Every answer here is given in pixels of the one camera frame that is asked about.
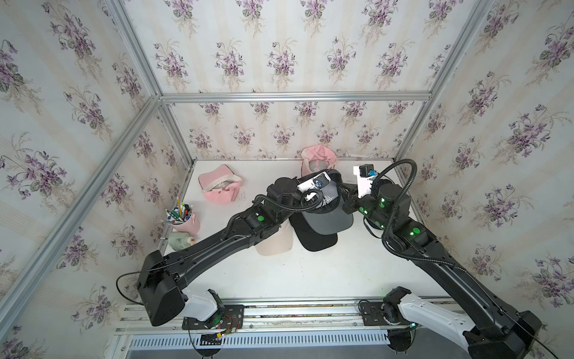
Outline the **black cap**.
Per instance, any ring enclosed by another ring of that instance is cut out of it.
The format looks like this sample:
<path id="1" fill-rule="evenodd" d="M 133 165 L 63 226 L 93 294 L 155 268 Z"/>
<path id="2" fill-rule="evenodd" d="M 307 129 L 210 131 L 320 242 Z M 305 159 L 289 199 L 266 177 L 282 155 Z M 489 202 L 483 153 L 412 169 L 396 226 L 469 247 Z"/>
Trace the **black cap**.
<path id="1" fill-rule="evenodd" d="M 301 213 L 291 215 L 289 222 L 300 243 L 307 251 L 324 251 L 325 249 L 333 247 L 338 242 L 338 236 L 336 234 L 322 235 L 315 232 Z"/>

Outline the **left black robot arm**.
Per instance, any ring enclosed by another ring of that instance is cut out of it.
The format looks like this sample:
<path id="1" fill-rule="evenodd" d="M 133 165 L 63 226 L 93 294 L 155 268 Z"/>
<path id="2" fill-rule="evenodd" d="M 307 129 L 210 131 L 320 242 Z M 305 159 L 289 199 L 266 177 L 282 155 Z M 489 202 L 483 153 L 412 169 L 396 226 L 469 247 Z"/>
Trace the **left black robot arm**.
<path id="1" fill-rule="evenodd" d="M 337 170 L 325 170 L 298 178 L 281 177 L 258 194 L 250 207 L 236 213 L 224 229 L 180 251 L 148 254 L 135 272 L 136 290 L 150 324 L 164 325 L 176 318 L 189 301 L 184 293 L 203 272 L 231 255 L 263 242 L 296 213 L 319 214 L 334 208 L 342 182 Z"/>

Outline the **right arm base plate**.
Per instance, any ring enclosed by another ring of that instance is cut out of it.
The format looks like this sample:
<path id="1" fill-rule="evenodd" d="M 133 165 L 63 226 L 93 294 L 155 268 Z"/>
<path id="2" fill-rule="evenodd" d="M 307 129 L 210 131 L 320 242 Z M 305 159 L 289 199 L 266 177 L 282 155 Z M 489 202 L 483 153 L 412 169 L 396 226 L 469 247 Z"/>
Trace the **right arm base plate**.
<path id="1" fill-rule="evenodd" d="M 418 323 L 407 321 L 399 312 L 398 308 L 393 307 L 386 302 L 371 302 L 360 300 L 357 303 L 357 309 L 362 317 L 364 326 L 383 326 L 392 327 L 404 326 L 409 330 L 419 327 Z"/>

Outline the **beige baseball cap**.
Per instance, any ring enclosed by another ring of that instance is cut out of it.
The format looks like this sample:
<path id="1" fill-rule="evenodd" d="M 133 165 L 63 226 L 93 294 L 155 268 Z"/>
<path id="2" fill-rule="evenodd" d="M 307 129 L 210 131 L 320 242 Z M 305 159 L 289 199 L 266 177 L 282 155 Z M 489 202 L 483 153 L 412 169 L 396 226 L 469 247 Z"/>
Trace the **beige baseball cap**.
<path id="1" fill-rule="evenodd" d="M 281 224 L 278 232 L 255 245 L 255 249 L 259 255 L 270 257 L 291 251 L 293 242 L 293 229 L 290 222 L 286 221 Z"/>

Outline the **dark grey baseball cap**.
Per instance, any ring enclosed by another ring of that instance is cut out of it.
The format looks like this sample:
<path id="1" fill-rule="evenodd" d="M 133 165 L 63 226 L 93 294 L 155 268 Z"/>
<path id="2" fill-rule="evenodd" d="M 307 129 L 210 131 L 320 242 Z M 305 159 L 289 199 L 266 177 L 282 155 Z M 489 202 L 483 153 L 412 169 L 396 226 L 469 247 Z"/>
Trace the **dark grey baseball cap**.
<path id="1" fill-rule="evenodd" d="M 328 169 L 307 176 L 297 185 L 297 190 L 305 196 L 305 203 L 317 199 L 317 194 L 312 192 L 312 189 L 323 195 L 321 206 L 303 213 L 307 224 L 320 235 L 337 234 L 348 230 L 354 224 L 353 215 L 343 210 L 346 197 L 339 191 L 341 184 L 341 173 Z"/>

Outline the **pink cap back wall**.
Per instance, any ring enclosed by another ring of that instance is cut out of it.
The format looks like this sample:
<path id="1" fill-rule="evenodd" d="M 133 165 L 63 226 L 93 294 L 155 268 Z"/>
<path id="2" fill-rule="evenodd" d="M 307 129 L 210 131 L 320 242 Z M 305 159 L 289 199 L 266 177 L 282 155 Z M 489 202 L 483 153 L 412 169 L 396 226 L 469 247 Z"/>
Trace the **pink cap back wall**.
<path id="1" fill-rule="evenodd" d="M 321 144 L 304 148 L 300 155 L 302 158 L 301 175 L 303 177 L 325 169 L 333 169 L 339 161 L 331 149 Z"/>

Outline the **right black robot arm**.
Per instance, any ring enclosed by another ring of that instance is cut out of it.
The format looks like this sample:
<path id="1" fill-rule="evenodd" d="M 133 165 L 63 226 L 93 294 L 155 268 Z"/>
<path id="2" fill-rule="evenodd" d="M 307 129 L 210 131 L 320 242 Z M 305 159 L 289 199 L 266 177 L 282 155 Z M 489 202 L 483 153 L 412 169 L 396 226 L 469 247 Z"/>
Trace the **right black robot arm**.
<path id="1" fill-rule="evenodd" d="M 402 159 L 381 172 L 371 164 L 353 169 L 356 185 L 345 187 L 348 214 L 358 212 L 366 230 L 390 254 L 410 261 L 439 284 L 463 310 L 456 314 L 426 302 L 411 290 L 396 287 L 378 310 L 389 325 L 426 327 L 459 345 L 472 358 L 525 358 L 543 323 L 531 311 L 518 311 L 485 287 L 460 265 L 441 241 L 411 218 L 407 192 L 417 164 Z"/>

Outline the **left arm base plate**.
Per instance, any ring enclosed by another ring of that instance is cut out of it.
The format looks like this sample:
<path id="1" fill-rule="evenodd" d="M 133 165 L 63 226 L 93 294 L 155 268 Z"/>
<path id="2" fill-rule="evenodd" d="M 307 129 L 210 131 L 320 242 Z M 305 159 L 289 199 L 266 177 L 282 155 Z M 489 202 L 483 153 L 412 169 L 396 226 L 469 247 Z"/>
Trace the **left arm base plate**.
<path id="1" fill-rule="evenodd" d="M 182 322 L 182 330 L 218 330 L 230 333 L 242 328 L 245 314 L 244 305 L 227 305 L 217 310 L 205 321 L 185 317 Z"/>

